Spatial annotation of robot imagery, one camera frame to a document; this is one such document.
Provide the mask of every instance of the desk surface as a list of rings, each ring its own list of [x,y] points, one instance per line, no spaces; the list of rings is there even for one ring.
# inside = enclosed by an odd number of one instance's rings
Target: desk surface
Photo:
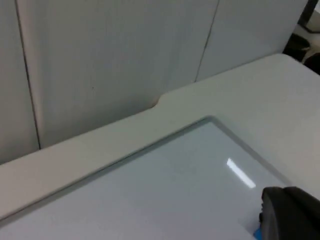
[[[0,166],[0,216],[216,116],[293,184],[320,197],[320,77],[276,54],[164,94],[140,114]]]

